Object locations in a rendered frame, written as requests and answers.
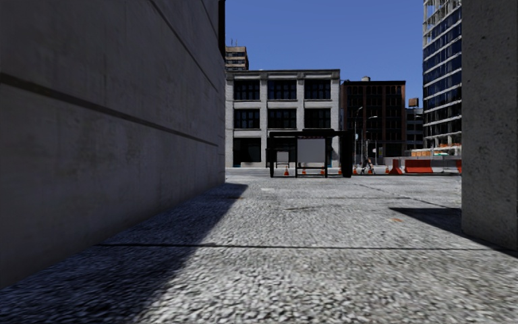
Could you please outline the tan brick building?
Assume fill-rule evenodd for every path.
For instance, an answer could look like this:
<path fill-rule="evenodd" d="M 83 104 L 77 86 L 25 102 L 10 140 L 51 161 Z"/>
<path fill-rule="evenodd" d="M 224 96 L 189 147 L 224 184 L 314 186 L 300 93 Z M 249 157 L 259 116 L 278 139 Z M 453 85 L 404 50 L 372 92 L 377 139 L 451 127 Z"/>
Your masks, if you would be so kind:
<path fill-rule="evenodd" d="M 227 71 L 249 70 L 246 47 L 225 47 L 225 69 Z"/>

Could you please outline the grey office building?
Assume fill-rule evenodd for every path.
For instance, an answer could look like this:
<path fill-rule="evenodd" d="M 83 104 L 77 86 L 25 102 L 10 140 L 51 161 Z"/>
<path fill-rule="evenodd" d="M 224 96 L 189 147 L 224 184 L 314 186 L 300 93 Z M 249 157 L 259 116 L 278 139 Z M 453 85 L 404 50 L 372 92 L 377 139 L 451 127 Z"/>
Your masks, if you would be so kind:
<path fill-rule="evenodd" d="M 406 151 L 423 148 L 423 109 L 418 98 L 410 98 L 406 112 Z"/>

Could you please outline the pale concrete building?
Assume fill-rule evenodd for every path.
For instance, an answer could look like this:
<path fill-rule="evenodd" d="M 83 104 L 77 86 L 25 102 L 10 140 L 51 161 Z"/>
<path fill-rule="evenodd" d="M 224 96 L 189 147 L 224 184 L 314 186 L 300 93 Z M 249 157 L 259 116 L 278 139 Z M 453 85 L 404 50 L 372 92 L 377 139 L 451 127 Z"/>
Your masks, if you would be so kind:
<path fill-rule="evenodd" d="M 518 250 L 518 0 L 463 0 L 461 229 Z"/>

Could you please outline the grey concrete building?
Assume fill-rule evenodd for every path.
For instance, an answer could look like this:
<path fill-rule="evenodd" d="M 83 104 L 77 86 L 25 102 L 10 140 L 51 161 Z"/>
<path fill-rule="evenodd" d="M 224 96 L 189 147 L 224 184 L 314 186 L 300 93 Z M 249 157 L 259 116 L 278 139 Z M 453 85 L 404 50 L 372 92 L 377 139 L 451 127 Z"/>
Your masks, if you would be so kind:
<path fill-rule="evenodd" d="M 0 289 L 225 177 L 225 0 L 0 0 Z"/>

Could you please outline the grey street lamp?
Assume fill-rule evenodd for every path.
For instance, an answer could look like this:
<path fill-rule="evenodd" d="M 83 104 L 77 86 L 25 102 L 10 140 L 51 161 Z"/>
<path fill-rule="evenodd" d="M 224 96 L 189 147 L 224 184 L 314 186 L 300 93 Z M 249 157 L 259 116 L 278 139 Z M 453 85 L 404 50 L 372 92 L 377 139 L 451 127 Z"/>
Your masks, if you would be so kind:
<path fill-rule="evenodd" d="M 366 160 L 368 158 L 368 134 L 369 134 L 369 129 L 368 129 L 368 121 L 370 119 L 376 119 L 378 116 L 377 115 L 373 115 L 371 117 L 367 117 L 365 120 L 364 120 L 364 124 L 363 124 L 363 129 L 362 129 L 362 161 Z"/>
<path fill-rule="evenodd" d="M 355 166 L 357 165 L 357 138 L 358 138 L 358 134 L 357 134 L 357 119 L 358 119 L 358 115 L 359 115 L 359 112 L 363 109 L 363 106 L 359 107 L 355 113 L 355 117 L 354 117 L 354 148 L 353 148 L 353 153 L 354 153 L 354 164 Z"/>

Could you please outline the dark brown brick building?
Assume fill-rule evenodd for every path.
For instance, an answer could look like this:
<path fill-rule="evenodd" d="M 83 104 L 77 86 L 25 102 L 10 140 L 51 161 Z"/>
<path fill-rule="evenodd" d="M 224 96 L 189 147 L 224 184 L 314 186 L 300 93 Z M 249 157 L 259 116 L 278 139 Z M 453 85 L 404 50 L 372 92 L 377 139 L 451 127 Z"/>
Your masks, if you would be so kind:
<path fill-rule="evenodd" d="M 372 81 L 365 76 L 360 81 L 345 80 L 341 83 L 341 111 L 343 129 L 354 135 L 354 117 L 363 106 L 357 119 L 357 163 L 362 161 L 362 129 L 367 117 L 377 115 L 368 121 L 368 153 L 373 160 L 400 157 L 406 147 L 404 80 Z"/>

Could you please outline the black bus shelter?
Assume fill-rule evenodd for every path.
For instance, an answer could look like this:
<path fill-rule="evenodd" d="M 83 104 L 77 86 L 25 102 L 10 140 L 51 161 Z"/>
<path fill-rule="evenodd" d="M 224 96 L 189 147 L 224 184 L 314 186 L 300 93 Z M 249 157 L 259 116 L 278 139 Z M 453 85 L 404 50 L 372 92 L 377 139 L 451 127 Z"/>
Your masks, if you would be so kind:
<path fill-rule="evenodd" d="M 338 140 L 338 166 L 341 176 L 350 178 L 353 174 L 353 144 L 355 136 L 347 130 L 334 130 L 331 128 L 310 128 L 296 131 L 272 131 L 268 134 L 266 142 L 266 158 L 268 161 L 269 175 L 275 176 L 275 168 L 280 163 L 279 156 L 284 150 L 279 144 L 280 140 L 293 140 L 293 148 L 286 153 L 295 154 L 293 164 L 295 177 L 307 169 L 323 169 L 324 177 L 329 176 L 328 166 L 332 163 L 332 141 Z"/>

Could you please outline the pale stone building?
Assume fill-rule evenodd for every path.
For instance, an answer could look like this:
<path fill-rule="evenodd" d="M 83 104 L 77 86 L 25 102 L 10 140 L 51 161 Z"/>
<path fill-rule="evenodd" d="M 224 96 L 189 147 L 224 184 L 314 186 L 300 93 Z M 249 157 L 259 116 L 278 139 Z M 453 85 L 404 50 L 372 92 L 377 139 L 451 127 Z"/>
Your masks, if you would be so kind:
<path fill-rule="evenodd" d="M 340 130 L 340 71 L 242 70 L 225 74 L 225 165 L 265 167 L 271 131 Z"/>

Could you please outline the glass tower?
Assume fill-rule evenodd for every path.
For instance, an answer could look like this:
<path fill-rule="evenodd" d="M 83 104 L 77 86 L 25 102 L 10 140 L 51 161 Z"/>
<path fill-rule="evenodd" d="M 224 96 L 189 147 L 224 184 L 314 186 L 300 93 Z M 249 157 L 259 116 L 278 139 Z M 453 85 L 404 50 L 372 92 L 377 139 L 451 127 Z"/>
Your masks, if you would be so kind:
<path fill-rule="evenodd" d="M 424 148 L 461 144 L 462 0 L 424 0 L 422 84 Z"/>

